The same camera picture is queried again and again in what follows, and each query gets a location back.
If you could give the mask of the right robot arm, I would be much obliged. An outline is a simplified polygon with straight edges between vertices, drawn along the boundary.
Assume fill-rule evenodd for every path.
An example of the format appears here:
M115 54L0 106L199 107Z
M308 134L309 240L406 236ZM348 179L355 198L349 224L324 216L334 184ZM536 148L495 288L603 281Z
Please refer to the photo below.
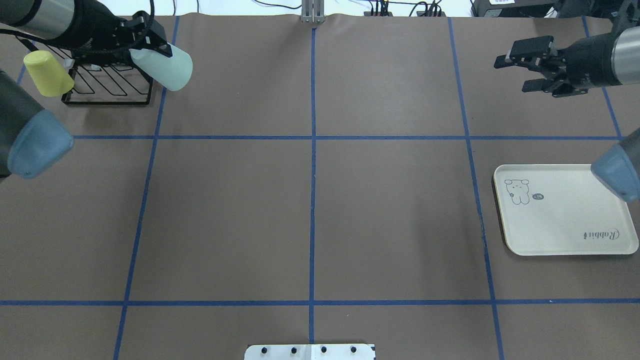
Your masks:
M630 100L639 107L639 2L619 0L608 32L578 39L559 48L551 35L518 39L494 60L494 68L524 68L539 74L526 80L523 92L543 92L553 98L585 95L592 89L611 88L618 101L611 110ZM639 130L620 138L590 166L601 184L627 203L637 202L639 181Z

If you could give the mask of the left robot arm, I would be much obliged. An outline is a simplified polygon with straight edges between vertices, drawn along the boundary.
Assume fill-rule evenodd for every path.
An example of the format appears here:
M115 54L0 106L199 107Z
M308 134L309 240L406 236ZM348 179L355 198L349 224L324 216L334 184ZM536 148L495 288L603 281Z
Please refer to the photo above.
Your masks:
M23 65L45 97L72 91L70 70L80 65L130 66L147 80L179 91L191 78L193 62L167 41L154 15L154 3L128 20L97 0L3 0L6 28L1 33L28 48ZM73 136L57 117L2 71L1 178L37 177L73 146Z

